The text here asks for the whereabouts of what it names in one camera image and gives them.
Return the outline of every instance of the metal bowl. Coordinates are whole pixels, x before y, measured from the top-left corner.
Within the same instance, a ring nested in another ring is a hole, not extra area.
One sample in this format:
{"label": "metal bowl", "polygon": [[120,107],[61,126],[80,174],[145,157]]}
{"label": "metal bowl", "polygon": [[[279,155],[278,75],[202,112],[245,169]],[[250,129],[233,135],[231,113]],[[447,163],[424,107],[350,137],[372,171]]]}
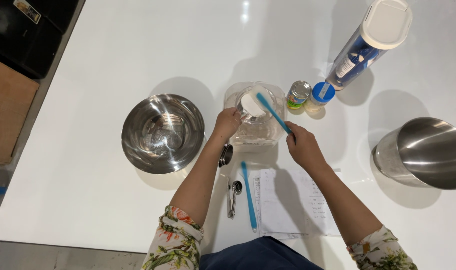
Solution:
{"label": "metal bowl", "polygon": [[153,95],[126,117],[121,145],[136,168],[150,174],[183,169],[195,158],[204,139],[198,108],[180,95]]}
{"label": "metal bowl", "polygon": [[456,189],[456,127],[421,117],[388,133],[373,156],[377,169],[413,187]]}

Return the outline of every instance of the person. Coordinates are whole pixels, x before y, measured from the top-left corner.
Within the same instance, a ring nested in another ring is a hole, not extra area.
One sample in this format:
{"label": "person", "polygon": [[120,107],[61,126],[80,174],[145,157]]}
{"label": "person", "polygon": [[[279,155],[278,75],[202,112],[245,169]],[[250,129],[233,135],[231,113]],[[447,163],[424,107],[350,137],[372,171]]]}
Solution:
{"label": "person", "polygon": [[[159,227],[142,269],[321,269],[272,237],[200,256],[203,223],[208,212],[218,159],[223,145],[241,124],[240,112],[219,113],[214,131],[198,160],[159,218]],[[359,269],[415,270],[398,239],[338,178],[325,161],[315,136],[289,121],[289,152],[325,196],[347,250]]]}

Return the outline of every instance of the cardboard box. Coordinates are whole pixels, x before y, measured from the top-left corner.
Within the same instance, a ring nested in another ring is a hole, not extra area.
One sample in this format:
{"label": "cardboard box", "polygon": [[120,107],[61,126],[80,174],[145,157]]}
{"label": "cardboard box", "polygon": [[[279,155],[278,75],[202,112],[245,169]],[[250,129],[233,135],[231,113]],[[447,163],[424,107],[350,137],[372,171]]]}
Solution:
{"label": "cardboard box", "polygon": [[0,63],[0,163],[11,162],[39,84]]}

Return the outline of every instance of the floral blouse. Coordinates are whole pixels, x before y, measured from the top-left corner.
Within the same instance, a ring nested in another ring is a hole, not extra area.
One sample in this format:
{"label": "floral blouse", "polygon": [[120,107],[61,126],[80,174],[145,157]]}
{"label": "floral blouse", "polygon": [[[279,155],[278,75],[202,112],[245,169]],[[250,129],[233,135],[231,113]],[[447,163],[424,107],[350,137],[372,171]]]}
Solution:
{"label": "floral blouse", "polygon": [[[203,228],[174,206],[167,206],[159,220],[160,225],[141,268],[198,269]],[[347,247],[347,250],[362,270],[417,270],[398,244],[398,239],[385,226]]]}

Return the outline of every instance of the white powder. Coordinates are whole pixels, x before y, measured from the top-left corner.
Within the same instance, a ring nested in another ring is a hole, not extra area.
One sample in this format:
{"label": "white powder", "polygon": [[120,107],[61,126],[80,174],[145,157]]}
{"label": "white powder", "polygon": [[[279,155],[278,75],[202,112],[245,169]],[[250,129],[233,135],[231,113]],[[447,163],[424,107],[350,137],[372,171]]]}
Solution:
{"label": "white powder", "polygon": [[245,94],[242,96],[242,106],[247,113],[254,117],[261,117],[266,114],[265,111],[260,109],[250,94]]}

